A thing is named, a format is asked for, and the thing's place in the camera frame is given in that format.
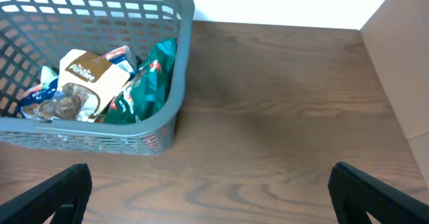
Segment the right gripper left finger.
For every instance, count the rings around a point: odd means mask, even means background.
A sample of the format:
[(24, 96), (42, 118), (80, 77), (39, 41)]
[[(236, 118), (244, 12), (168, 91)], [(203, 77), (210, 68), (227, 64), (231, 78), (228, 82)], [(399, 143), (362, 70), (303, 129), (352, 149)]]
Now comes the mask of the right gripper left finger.
[(1, 222), (81, 224), (91, 190), (88, 165), (72, 165), (3, 203)]

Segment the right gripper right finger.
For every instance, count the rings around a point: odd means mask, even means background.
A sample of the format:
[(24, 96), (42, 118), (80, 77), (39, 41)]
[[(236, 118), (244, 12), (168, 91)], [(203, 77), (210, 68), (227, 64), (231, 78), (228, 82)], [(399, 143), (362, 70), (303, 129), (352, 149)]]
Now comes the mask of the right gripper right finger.
[(328, 181), (331, 202), (341, 224), (428, 224), (428, 205), (346, 163), (338, 162)]

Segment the beige mushroom snack bag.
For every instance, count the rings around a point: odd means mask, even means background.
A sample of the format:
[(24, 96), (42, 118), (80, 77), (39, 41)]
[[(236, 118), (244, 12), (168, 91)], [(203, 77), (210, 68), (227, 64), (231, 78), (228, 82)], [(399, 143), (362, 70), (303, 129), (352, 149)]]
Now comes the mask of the beige mushroom snack bag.
[(70, 50), (60, 60), (54, 95), (41, 103), (36, 117), (94, 122), (129, 78), (102, 56)]

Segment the light teal small packet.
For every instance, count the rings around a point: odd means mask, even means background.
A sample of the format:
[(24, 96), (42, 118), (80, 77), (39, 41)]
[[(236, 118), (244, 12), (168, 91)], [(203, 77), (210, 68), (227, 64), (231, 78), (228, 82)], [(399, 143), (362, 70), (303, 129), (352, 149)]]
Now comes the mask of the light teal small packet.
[(59, 70), (57, 68), (50, 68), (49, 66), (42, 66), (40, 74), (40, 83), (48, 84), (54, 79), (58, 78)]

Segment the green Nescafe coffee bag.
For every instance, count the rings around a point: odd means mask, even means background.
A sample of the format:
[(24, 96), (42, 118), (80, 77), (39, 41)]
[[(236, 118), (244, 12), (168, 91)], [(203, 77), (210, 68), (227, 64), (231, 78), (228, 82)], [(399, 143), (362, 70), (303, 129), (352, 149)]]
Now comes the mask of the green Nescafe coffee bag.
[(111, 101), (104, 123), (139, 123), (166, 103), (177, 54), (177, 39), (158, 42), (139, 65), (137, 75)]

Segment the Kleenex tissue multipack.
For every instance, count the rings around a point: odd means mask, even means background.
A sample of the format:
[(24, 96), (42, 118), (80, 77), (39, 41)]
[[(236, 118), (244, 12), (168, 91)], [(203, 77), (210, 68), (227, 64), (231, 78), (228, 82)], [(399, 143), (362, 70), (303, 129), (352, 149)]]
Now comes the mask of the Kleenex tissue multipack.
[[(141, 62), (139, 57), (136, 56), (128, 46), (121, 46), (102, 55), (102, 57), (119, 66), (121, 69), (127, 71), (130, 74), (128, 82), (137, 74), (137, 67)], [(40, 83), (32, 88), (27, 89), (17, 104), (19, 113), (21, 113), (27, 119), (38, 118), (36, 117), (37, 108), (43, 101), (54, 95), (57, 82), (58, 78), (54, 79), (48, 84)]]

